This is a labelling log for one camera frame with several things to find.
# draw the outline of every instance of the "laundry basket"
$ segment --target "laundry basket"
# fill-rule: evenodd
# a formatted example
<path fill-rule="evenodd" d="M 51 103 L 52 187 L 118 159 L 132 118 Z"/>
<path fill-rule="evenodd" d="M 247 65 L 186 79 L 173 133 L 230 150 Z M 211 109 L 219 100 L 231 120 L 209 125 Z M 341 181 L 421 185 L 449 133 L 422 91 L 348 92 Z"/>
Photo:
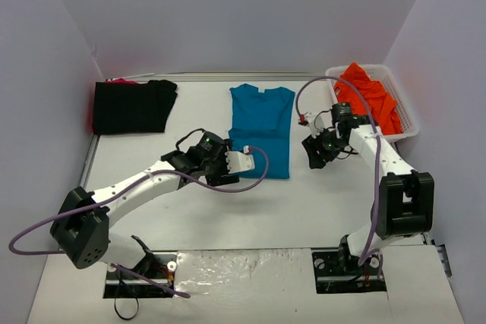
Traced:
<path fill-rule="evenodd" d="M 412 107 L 410 106 L 409 101 L 403 94 L 402 90 L 399 88 L 399 85 L 396 82 L 395 77 L 393 77 L 390 69 L 382 64 L 360 64 L 360 67 L 366 71 L 366 74 L 368 74 L 370 79 L 380 81 L 384 89 L 397 102 L 396 112 L 398 113 L 400 121 L 402 122 L 403 133 L 389 134 L 384 136 L 384 138 L 388 140 L 388 142 L 392 143 L 396 142 L 397 140 L 402 140 L 403 138 L 416 136 L 418 134 L 418 123 L 412 113 Z M 342 74 L 344 74 L 346 68 L 348 68 L 348 66 L 329 68 L 326 71 L 326 76 L 340 77 Z M 331 80 L 329 86 L 331 89 L 331 96 L 333 97 L 334 102 L 337 102 L 336 93 L 334 92 L 335 83 L 335 80 Z"/>

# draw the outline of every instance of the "folded t-shirt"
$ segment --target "folded t-shirt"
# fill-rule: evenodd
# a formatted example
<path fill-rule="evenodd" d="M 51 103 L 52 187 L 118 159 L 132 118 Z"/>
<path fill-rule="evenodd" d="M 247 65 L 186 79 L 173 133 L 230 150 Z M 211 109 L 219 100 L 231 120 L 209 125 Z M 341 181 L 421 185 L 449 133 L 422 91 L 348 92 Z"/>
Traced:
<path fill-rule="evenodd" d="M 285 87 L 267 89 L 243 84 L 230 89 L 232 95 L 232 129 L 229 137 L 233 149 L 256 146 L 270 160 L 267 178 L 289 178 L 290 122 L 295 93 Z M 265 158 L 255 153 L 255 169 L 242 172 L 243 178 L 259 178 L 265 169 Z"/>
<path fill-rule="evenodd" d="M 95 134 L 156 133 L 166 129 L 177 97 L 167 80 L 148 83 L 96 83 L 93 105 Z"/>

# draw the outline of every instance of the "orange cloth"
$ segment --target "orange cloth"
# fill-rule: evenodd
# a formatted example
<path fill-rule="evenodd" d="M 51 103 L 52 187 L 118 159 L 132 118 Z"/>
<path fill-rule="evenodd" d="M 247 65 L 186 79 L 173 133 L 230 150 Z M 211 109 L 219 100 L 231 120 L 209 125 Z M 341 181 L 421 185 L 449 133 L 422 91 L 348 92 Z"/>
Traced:
<path fill-rule="evenodd" d="M 352 83 L 363 95 L 370 107 L 373 119 L 381 127 L 383 134 L 402 133 L 402 123 L 395 110 L 396 101 L 385 91 L 380 81 L 373 81 L 366 74 L 365 70 L 355 62 L 349 65 L 341 78 Z M 338 81 L 334 86 L 339 102 L 349 102 L 353 114 L 366 115 L 366 109 L 359 96 L 345 85 Z"/>

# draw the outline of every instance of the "teal t-shirt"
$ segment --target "teal t-shirt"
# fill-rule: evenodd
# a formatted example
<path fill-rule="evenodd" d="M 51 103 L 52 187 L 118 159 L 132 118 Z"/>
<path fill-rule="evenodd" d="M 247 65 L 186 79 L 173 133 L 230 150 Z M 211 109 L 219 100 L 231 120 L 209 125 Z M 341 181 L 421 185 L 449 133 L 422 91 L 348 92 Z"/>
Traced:
<path fill-rule="evenodd" d="M 290 123 L 295 93 L 285 87 L 267 89 L 243 84 L 230 89 L 232 95 L 232 129 L 229 137 L 233 149 L 256 146 L 270 160 L 267 178 L 289 178 Z M 242 172 L 243 178 L 259 178 L 265 169 L 265 158 L 255 152 L 255 169 Z"/>

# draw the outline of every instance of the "gray wall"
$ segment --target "gray wall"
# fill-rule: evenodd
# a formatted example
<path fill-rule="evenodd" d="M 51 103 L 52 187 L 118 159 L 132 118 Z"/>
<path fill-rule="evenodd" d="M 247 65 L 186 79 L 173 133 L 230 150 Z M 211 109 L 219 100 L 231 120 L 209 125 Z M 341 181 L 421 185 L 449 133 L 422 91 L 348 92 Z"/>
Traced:
<path fill-rule="evenodd" d="M 64 0 L 107 77 L 382 63 L 415 0 Z"/>
<path fill-rule="evenodd" d="M 399 146 L 436 181 L 433 236 L 446 243 L 466 323 L 486 318 L 485 0 L 417 0 L 387 56 L 421 119 Z"/>
<path fill-rule="evenodd" d="M 53 215 L 79 181 L 90 135 L 89 85 L 99 79 L 62 0 L 0 0 L 0 322 L 27 320 L 45 257 L 8 241 Z M 48 228 L 20 247 L 54 247 Z"/>

